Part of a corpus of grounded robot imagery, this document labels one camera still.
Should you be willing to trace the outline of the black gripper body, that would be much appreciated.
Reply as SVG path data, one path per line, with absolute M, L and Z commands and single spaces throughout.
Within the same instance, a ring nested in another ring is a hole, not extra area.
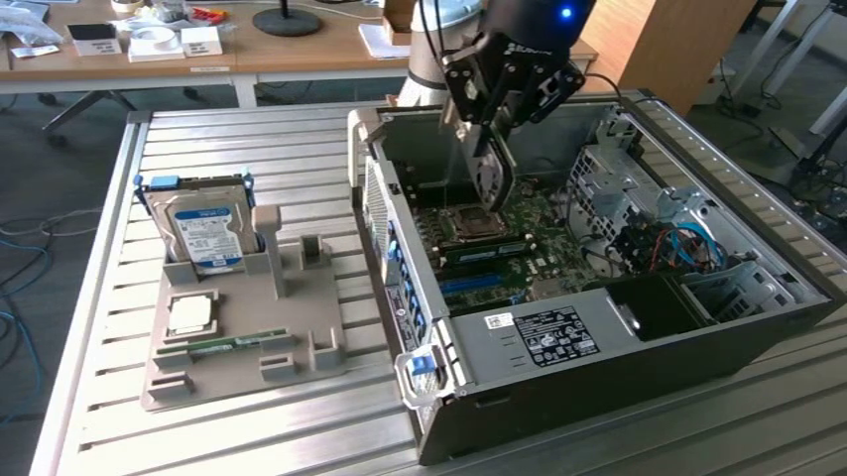
M 568 63 L 594 0 L 494 0 L 484 12 L 484 68 L 518 66 L 559 69 Z

